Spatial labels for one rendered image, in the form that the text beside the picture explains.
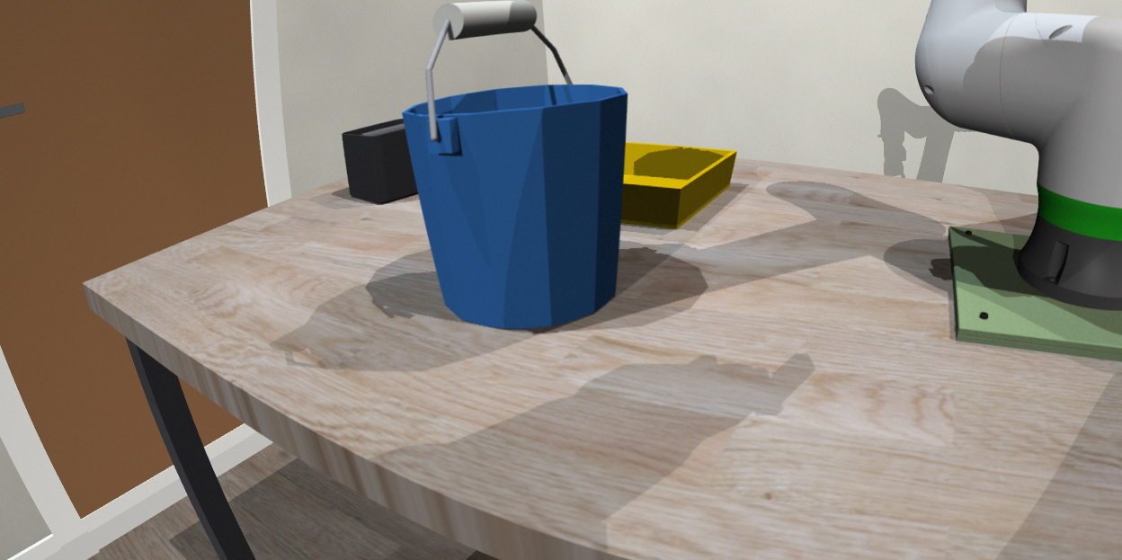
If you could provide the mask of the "yellow shallow tray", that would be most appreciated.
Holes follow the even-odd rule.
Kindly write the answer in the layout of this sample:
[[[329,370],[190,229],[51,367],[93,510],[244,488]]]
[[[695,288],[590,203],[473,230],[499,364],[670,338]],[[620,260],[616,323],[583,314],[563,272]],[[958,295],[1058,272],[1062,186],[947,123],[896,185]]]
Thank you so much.
[[[736,153],[626,143],[620,223],[679,229],[730,186]]]

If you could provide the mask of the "blue bucket with metal handle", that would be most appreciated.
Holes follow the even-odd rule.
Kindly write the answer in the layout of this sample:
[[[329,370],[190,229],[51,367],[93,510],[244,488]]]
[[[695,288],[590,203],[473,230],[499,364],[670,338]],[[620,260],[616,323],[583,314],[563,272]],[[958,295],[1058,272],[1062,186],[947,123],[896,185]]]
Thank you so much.
[[[567,323],[616,295],[628,93],[572,84],[535,22],[525,0],[441,4],[427,102],[402,112],[445,305],[480,325]],[[434,100],[444,40],[528,30],[565,84]]]

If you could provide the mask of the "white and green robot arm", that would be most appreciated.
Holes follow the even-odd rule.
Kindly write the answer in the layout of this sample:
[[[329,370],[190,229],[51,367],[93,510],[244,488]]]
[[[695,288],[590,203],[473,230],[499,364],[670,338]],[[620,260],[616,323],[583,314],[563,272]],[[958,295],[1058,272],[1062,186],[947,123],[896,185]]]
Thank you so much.
[[[1122,311],[1122,18],[931,0],[916,70],[945,121],[1037,149],[1021,278],[1051,299]]]

